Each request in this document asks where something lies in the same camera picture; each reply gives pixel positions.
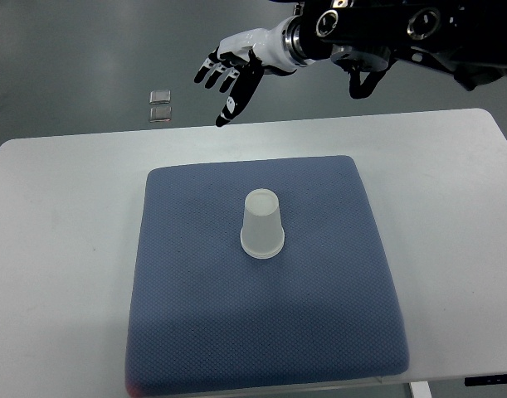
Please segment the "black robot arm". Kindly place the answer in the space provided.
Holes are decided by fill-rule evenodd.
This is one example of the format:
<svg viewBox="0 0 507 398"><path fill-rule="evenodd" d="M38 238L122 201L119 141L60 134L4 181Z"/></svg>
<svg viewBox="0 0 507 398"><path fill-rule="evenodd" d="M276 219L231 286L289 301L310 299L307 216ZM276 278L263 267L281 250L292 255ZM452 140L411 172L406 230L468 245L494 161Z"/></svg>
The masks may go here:
<svg viewBox="0 0 507 398"><path fill-rule="evenodd" d="M301 1L283 30L298 63L331 60L369 97L397 61L472 91L507 77L507 1Z"/></svg>

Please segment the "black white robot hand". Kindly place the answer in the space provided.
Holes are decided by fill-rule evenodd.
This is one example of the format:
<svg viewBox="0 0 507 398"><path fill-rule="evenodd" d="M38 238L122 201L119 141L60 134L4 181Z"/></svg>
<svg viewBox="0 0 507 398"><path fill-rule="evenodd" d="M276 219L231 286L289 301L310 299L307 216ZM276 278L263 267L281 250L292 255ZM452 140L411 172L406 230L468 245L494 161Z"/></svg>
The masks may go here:
<svg viewBox="0 0 507 398"><path fill-rule="evenodd" d="M222 39L194 76L196 84L227 99L215 125L229 124L249 104L264 75L289 76L314 61L300 48L300 17L288 17L274 28L256 28Z"/></svg>

